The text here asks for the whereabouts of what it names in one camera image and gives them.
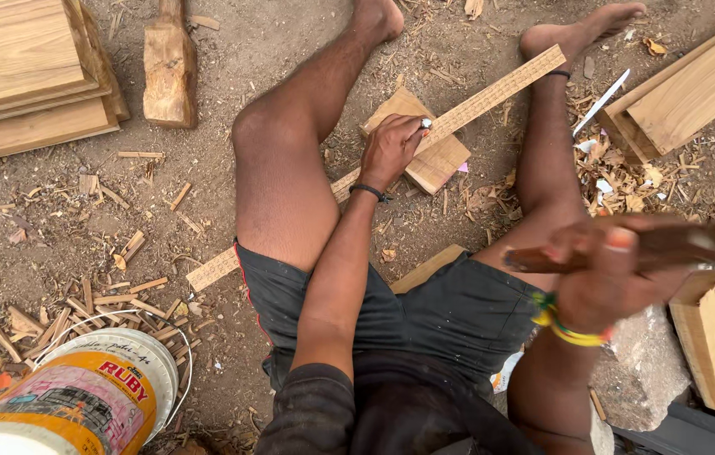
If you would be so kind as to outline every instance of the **orange label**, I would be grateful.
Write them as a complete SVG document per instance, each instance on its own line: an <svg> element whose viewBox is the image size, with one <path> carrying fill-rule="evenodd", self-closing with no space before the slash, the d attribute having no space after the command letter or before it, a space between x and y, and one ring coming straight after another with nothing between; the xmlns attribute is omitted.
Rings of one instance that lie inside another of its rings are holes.
<svg viewBox="0 0 715 455"><path fill-rule="evenodd" d="M107 352L75 352L3 393L0 422L44 428L85 455L134 455L152 432L156 404L135 365Z"/></svg>

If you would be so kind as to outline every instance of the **hand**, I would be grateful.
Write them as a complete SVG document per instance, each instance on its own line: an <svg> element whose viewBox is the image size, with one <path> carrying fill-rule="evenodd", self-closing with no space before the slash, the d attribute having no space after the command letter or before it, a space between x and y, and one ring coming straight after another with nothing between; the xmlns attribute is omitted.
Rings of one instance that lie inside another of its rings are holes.
<svg viewBox="0 0 715 455"><path fill-rule="evenodd" d="M675 295L690 271L684 268L636 274L638 235L635 232L670 224L650 216L597 217L560 230L544 253L555 262L574 251L589 255L592 268L560 278L557 318L578 334L602 333L616 321Z"/></svg>
<svg viewBox="0 0 715 455"><path fill-rule="evenodd" d="M357 182L379 192L402 175L413 160L413 152L429 129L420 129L426 116L392 114L383 120L366 141Z"/></svg>

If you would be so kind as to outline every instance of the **white bucket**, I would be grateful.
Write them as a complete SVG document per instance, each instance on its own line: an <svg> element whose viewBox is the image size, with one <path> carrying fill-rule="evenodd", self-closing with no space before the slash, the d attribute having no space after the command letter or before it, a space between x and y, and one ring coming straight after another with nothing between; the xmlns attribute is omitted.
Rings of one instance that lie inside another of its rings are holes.
<svg viewBox="0 0 715 455"><path fill-rule="evenodd" d="M0 396L0 455L134 455L161 430L178 368L150 335L100 329L52 351Z"/></svg>

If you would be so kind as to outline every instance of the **yellow green bracelet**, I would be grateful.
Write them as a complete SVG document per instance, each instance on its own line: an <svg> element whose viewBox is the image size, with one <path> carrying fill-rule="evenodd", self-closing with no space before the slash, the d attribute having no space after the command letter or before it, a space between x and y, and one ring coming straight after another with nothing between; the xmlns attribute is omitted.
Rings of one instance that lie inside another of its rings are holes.
<svg viewBox="0 0 715 455"><path fill-rule="evenodd" d="M601 346L610 341L613 333L612 327L608 327L598 335L585 335L578 334L560 324L557 318L556 296L553 292L548 294L536 292L532 295L532 299L539 313L531 320L538 326L550 327L559 339L576 346L586 347Z"/></svg>

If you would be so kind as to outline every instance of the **bare foot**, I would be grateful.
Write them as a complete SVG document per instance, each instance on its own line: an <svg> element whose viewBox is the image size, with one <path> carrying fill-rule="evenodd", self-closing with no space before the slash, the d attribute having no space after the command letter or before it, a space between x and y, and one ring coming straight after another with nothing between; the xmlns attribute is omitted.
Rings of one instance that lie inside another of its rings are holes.
<svg viewBox="0 0 715 455"><path fill-rule="evenodd" d="M377 33L381 42L399 36L403 23L403 13L394 0L354 0L353 28Z"/></svg>
<svg viewBox="0 0 715 455"><path fill-rule="evenodd" d="M567 61L557 69L568 71L588 46L621 33L646 10L644 3L615 3L602 6L571 25L535 25L521 36L520 52L530 60L546 49L560 45Z"/></svg>

